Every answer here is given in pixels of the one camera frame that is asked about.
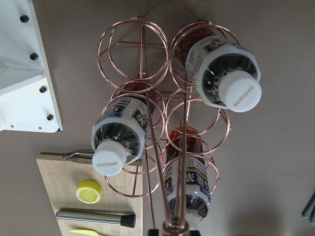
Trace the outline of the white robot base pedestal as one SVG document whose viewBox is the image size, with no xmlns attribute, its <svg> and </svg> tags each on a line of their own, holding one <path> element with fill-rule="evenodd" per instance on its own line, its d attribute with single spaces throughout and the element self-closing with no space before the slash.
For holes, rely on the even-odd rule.
<svg viewBox="0 0 315 236">
<path fill-rule="evenodd" d="M 63 129 L 31 0 L 0 2 L 0 129 Z"/>
</svg>

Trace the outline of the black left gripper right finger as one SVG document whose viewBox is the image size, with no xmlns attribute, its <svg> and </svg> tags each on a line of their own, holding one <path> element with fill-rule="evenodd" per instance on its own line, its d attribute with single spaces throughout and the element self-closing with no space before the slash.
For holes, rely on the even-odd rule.
<svg viewBox="0 0 315 236">
<path fill-rule="evenodd" d="M 200 232 L 198 230 L 190 230 L 189 235 L 190 236 L 200 236 Z"/>
</svg>

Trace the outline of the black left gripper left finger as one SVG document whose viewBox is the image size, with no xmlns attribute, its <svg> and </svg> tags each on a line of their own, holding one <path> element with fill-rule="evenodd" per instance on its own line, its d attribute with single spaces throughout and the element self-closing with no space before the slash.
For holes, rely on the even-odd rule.
<svg viewBox="0 0 315 236">
<path fill-rule="evenodd" d="M 149 229 L 147 236 L 159 236 L 159 229 Z"/>
</svg>

